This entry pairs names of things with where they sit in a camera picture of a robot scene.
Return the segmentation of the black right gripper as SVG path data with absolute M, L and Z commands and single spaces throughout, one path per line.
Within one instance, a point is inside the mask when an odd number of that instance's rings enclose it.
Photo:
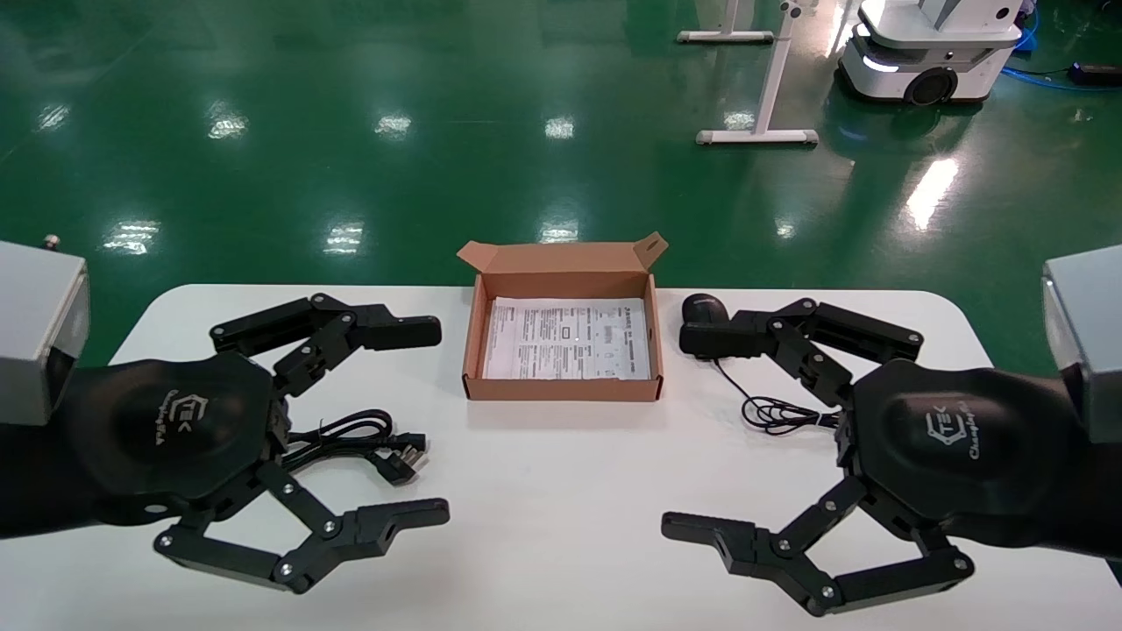
M 662 534 L 712 547 L 730 575 L 778 585 L 813 618 L 969 579 L 973 560 L 947 536 L 1118 560 L 1119 443 L 1089 440 L 1063 381 L 929 369 L 913 363 L 922 344 L 914 330 L 810 298 L 733 316 L 714 298 L 686 299 L 682 353 L 708 362 L 769 357 L 825 405 L 846 408 L 838 464 L 854 477 L 778 534 L 678 512 L 662 515 Z M 882 366 L 853 387 L 852 372 L 826 348 Z M 871 507 L 920 557 L 831 578 L 808 552 L 855 507 Z

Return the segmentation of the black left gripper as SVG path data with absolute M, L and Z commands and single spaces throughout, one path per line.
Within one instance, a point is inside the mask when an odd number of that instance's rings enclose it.
M 272 461 L 288 443 L 284 396 L 304 394 L 360 349 L 436 346 L 444 335 L 435 316 L 398 318 L 384 304 L 316 293 L 209 333 L 213 357 L 82 368 L 48 423 L 3 426 L 4 539 L 181 515 L 153 542 L 165 559 L 304 594 L 340 564 L 385 556 L 401 531 L 449 522 L 444 499 L 333 514 Z M 286 344 L 297 347 L 273 365 L 273 376 L 245 358 Z M 268 492 L 309 536 L 283 555 L 209 538 L 206 528 L 217 512 L 232 513 L 238 492 L 250 500 Z

